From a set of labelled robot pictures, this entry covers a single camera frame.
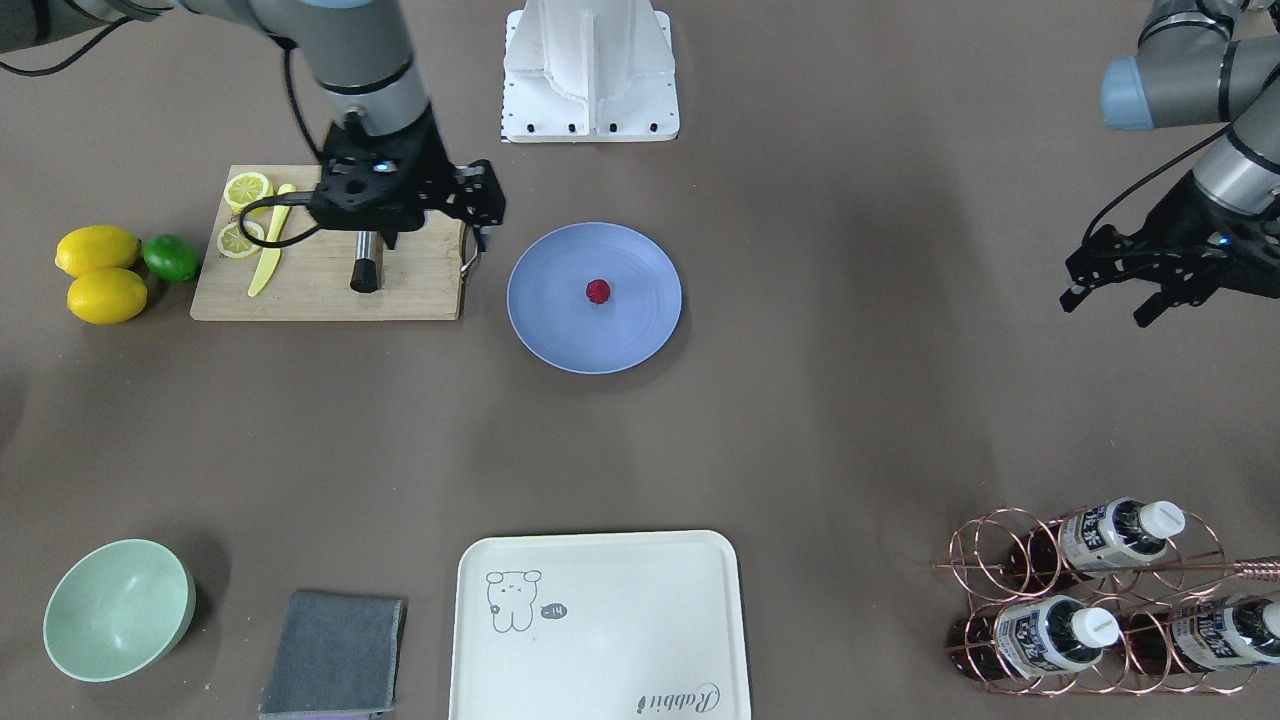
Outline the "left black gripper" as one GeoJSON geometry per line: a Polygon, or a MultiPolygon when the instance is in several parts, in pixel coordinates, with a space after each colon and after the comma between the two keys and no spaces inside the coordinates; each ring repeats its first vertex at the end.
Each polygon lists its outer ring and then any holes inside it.
{"type": "MultiPolygon", "coordinates": [[[[1175,275],[1204,272],[1226,260],[1226,251],[1212,237],[1213,204],[1188,172],[1160,199],[1142,227],[1124,234],[1115,225],[1100,229],[1100,240],[1084,240],[1073,251],[1065,268],[1070,286],[1060,296],[1060,306],[1073,313],[1096,290],[1124,281],[1170,282],[1175,275]]],[[[1133,318],[1147,328],[1167,310],[1198,307],[1201,293],[1189,286],[1161,286],[1133,318]]]]}

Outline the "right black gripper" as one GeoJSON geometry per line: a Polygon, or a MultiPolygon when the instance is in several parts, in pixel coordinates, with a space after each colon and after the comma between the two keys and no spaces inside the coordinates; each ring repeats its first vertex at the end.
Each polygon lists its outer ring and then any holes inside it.
{"type": "Polygon", "coordinates": [[[433,105],[415,122],[415,197],[422,211],[440,211],[462,220],[485,252],[490,233],[504,223],[507,200],[486,159],[457,167],[448,158],[433,105]]]}

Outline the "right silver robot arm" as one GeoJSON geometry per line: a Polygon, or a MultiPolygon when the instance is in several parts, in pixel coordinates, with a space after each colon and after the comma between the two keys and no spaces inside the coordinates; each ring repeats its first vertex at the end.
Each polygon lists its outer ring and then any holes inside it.
{"type": "Polygon", "coordinates": [[[428,85],[397,1],[5,1],[3,51],[111,32],[186,12],[251,29],[283,51],[283,76],[300,53],[332,105],[320,177],[310,191],[269,205],[302,206],[314,231],[371,231],[388,246],[422,228],[430,211],[462,222],[479,252],[500,225],[506,196],[488,160],[454,164],[442,141],[428,85]]]}

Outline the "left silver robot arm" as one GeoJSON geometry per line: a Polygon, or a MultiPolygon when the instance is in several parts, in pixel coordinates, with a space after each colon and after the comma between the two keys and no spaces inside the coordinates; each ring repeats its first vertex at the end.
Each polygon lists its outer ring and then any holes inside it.
{"type": "Polygon", "coordinates": [[[1103,73],[1100,104],[1110,128],[1217,129],[1190,149],[1197,163],[1137,232],[1089,223],[1065,261],[1064,311],[1133,279],[1156,286],[1134,311],[1140,327],[1219,290],[1277,297],[1277,37],[1238,38],[1244,9],[1243,1],[1156,1],[1135,53],[1103,73]]]}

